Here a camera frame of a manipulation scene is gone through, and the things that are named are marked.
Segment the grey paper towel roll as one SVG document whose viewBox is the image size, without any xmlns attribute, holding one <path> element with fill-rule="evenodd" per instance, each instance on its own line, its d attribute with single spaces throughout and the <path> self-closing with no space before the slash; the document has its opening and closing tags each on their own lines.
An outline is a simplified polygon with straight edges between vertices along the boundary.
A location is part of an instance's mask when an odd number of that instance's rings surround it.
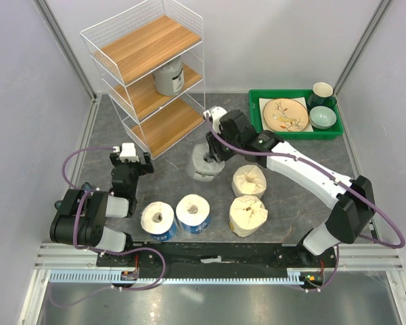
<svg viewBox="0 0 406 325">
<path fill-rule="evenodd" d="M 153 72 L 155 89 L 165 96 L 180 93 L 184 85 L 183 63 L 176 58 Z"/>
</svg>

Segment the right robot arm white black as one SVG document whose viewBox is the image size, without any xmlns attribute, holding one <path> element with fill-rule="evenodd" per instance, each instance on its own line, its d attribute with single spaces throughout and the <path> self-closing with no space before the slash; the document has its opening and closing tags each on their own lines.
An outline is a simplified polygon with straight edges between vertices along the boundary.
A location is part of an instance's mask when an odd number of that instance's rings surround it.
<svg viewBox="0 0 406 325">
<path fill-rule="evenodd" d="M 301 265 L 314 265 L 338 243 L 352 244 L 374 216 L 374 191 L 368 178 L 341 175 L 301 154 L 274 132 L 257 132 L 239 110 L 214 107 L 204 112 L 204 118 L 210 127 L 206 134 L 209 159 L 222 163 L 241 155 L 288 177 L 331 210 L 328 219 L 298 243 L 296 258 Z"/>
</svg>

